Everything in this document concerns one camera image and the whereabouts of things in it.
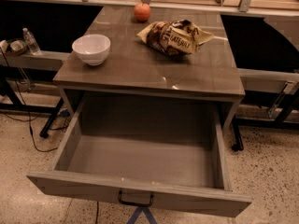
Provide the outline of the grey open drawer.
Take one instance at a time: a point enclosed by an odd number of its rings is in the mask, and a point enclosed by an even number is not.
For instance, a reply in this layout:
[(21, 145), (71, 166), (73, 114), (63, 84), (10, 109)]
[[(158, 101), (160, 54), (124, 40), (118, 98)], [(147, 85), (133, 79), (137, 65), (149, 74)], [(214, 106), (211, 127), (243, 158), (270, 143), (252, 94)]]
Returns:
[(28, 178), (45, 194), (119, 203), (154, 195), (151, 208), (237, 217), (251, 203), (234, 193), (216, 103), (89, 93), (53, 165)]

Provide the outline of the black table leg right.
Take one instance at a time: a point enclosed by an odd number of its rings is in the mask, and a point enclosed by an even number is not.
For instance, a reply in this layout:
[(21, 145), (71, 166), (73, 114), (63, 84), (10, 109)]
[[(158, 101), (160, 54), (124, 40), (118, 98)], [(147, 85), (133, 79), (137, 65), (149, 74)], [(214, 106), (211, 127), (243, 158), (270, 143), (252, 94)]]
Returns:
[(236, 117), (233, 117), (232, 127), (235, 135), (235, 143), (232, 145), (233, 151), (242, 151), (244, 149), (241, 134), (238, 128), (238, 122)]

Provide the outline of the grey bench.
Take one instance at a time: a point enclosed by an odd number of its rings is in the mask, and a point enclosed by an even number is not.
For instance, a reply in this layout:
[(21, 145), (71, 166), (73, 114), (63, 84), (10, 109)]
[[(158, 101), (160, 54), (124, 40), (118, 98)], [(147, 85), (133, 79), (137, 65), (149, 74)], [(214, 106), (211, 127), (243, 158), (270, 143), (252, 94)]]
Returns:
[(58, 71), (68, 56), (69, 53), (45, 50), (40, 55), (32, 55), (30, 52), (20, 56), (0, 54), (0, 64), (17, 68)]
[(299, 74), (253, 69), (238, 69), (246, 91), (295, 94), (299, 89)]

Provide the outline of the grey counter cabinet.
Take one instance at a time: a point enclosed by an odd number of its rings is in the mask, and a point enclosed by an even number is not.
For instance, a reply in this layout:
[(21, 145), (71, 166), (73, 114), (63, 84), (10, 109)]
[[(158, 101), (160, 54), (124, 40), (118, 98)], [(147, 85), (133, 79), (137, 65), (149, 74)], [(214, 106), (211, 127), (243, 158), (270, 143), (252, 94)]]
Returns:
[(216, 37), (193, 55), (166, 56), (136, 36), (147, 25), (134, 20), (131, 7), (103, 7), (87, 32), (111, 40), (105, 62), (89, 66), (72, 53), (54, 78), (68, 108), (77, 106), (73, 90), (212, 100), (221, 103), (222, 126), (228, 127), (245, 92), (221, 16), (213, 11), (154, 8), (149, 20), (180, 19)]

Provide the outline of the black table leg left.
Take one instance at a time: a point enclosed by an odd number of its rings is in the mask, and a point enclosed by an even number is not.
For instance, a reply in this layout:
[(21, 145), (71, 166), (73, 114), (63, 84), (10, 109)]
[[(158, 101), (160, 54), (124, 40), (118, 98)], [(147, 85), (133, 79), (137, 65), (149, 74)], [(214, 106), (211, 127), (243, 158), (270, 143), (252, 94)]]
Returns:
[(53, 108), (53, 110), (50, 112), (50, 117), (48, 118), (46, 124), (44, 125), (43, 129), (40, 132), (40, 136), (43, 138), (47, 138), (48, 135), (48, 131), (52, 125), (52, 123), (55, 121), (56, 116), (58, 115), (60, 109), (62, 108), (64, 104), (64, 100), (60, 99), (58, 104)]

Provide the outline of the small bowl with items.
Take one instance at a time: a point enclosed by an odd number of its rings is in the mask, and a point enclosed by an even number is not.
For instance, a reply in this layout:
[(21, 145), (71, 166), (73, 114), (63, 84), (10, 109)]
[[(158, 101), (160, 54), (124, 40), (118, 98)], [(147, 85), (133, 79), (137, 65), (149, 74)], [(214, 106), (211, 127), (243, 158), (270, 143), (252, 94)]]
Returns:
[(2, 40), (0, 48), (7, 56), (19, 56), (27, 51), (27, 45), (22, 39)]

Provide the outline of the brown chip bag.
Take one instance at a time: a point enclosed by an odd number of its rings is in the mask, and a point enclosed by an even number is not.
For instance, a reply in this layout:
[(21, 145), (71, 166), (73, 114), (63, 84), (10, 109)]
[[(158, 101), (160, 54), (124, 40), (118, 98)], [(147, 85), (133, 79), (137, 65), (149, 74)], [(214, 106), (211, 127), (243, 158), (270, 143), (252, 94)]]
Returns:
[(156, 21), (137, 36), (150, 48), (169, 56), (194, 54), (214, 37), (188, 20)]

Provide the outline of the grey left side bench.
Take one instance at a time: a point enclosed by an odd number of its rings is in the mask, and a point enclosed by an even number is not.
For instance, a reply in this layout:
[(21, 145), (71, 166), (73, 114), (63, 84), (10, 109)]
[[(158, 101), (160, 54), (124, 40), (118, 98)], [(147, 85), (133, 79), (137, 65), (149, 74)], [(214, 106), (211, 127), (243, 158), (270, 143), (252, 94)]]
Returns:
[(0, 54), (0, 64), (17, 68), (58, 71), (68, 56), (69, 53), (45, 50), (40, 55), (32, 55), (30, 52), (20, 56)]

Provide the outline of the white bowl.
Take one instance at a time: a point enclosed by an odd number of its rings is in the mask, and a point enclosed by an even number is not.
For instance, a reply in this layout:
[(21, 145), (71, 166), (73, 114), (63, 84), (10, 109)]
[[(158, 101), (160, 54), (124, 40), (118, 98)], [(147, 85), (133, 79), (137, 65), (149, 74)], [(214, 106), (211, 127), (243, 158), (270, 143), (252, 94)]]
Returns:
[(88, 65), (99, 65), (110, 51), (110, 39), (105, 35), (84, 35), (72, 44), (77, 57)]

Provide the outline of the black table leg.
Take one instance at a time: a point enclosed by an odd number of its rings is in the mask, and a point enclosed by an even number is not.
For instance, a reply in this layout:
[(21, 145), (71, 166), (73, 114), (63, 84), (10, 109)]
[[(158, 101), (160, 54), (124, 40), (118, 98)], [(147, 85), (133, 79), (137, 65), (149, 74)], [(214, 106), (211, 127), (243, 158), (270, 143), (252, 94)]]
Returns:
[(48, 131), (52, 125), (52, 123), (55, 121), (56, 116), (58, 115), (60, 109), (62, 108), (64, 104), (64, 100), (60, 99), (58, 104), (53, 108), (53, 110), (50, 112), (50, 117), (48, 118), (46, 124), (44, 125), (43, 129), (40, 132), (40, 136), (43, 138), (47, 138), (48, 135)]
[(238, 122), (236, 117), (233, 117), (232, 127), (235, 135), (235, 143), (232, 145), (233, 151), (242, 151), (244, 149), (241, 134), (238, 128)]

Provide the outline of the red apple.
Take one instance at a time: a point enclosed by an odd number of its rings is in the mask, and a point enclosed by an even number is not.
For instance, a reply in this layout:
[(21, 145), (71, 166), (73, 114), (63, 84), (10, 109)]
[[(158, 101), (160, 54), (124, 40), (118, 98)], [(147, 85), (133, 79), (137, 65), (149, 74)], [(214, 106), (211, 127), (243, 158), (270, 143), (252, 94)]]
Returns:
[(146, 22), (150, 18), (150, 6), (145, 3), (138, 3), (134, 7), (134, 15), (137, 21)]

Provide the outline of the clear plastic water bottle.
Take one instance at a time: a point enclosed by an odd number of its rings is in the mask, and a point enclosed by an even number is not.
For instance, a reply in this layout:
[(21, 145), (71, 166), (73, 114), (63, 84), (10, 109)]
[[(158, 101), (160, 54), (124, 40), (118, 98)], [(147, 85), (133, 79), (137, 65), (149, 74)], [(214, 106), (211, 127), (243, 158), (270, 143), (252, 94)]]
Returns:
[(41, 49), (38, 46), (34, 35), (27, 28), (23, 28), (22, 31), (23, 31), (23, 38), (31, 53), (33, 55), (40, 55)]

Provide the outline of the grey right side bench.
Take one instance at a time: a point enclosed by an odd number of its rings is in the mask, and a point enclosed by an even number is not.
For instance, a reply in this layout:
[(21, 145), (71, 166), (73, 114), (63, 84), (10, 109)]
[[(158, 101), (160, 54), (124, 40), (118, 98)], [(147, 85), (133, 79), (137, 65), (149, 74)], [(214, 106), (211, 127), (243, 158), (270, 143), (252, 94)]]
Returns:
[(299, 89), (299, 74), (253, 69), (238, 69), (246, 91), (295, 94)]

